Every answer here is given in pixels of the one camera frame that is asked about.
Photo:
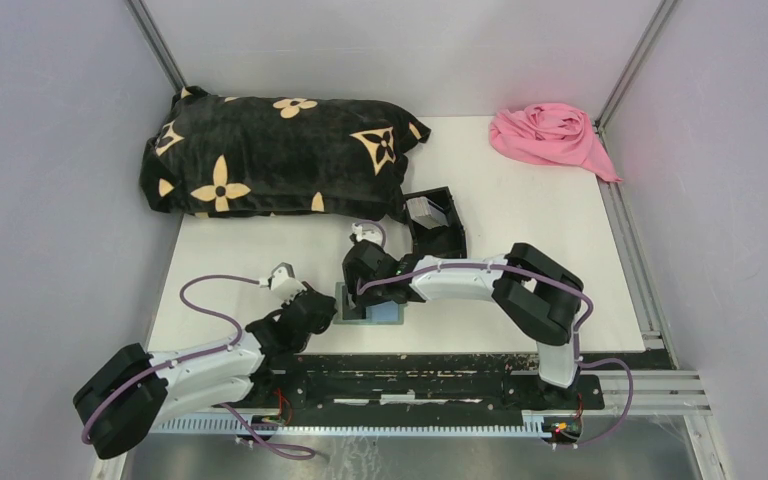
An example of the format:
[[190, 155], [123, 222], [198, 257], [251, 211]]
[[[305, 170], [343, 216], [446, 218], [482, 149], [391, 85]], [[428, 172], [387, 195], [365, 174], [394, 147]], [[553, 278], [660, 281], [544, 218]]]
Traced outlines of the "green card holder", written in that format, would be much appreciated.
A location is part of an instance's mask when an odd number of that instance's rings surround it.
[[395, 302], [386, 302], [369, 307], [355, 305], [349, 298], [348, 289], [343, 282], [335, 285], [337, 294], [337, 314], [335, 324], [352, 326], [390, 326], [404, 323], [403, 306]]

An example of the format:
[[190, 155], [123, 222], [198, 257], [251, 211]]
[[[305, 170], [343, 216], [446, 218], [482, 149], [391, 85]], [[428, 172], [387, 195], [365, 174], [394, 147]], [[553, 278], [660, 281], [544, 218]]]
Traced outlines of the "black card box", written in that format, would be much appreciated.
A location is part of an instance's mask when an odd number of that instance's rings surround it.
[[[426, 196], [445, 211], [449, 221], [448, 227], [428, 230], [410, 219], [406, 200], [420, 196]], [[404, 200], [407, 225], [411, 235], [412, 253], [447, 259], [465, 259], [468, 256], [464, 225], [459, 217], [454, 197], [448, 187], [405, 194]]]

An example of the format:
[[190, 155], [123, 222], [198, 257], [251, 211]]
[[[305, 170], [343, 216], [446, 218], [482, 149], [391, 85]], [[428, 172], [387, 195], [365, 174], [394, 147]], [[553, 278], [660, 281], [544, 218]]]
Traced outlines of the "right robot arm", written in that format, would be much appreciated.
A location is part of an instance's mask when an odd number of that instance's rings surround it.
[[577, 396], [579, 329], [594, 304], [582, 280], [536, 247], [516, 243], [507, 254], [484, 260], [418, 254], [395, 259], [360, 240], [345, 255], [342, 271], [348, 298], [360, 310], [451, 299], [495, 304], [537, 345], [540, 400], [562, 408]]

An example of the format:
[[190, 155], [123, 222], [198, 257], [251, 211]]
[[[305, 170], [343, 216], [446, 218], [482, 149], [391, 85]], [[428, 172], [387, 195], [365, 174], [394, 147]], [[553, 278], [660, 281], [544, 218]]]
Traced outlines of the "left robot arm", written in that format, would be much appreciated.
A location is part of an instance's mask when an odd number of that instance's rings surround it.
[[275, 357], [297, 354], [337, 313], [334, 297], [312, 288], [219, 341], [179, 351], [120, 348], [74, 395], [81, 440], [103, 460], [138, 445], [150, 431], [198, 410], [241, 400], [267, 404]]

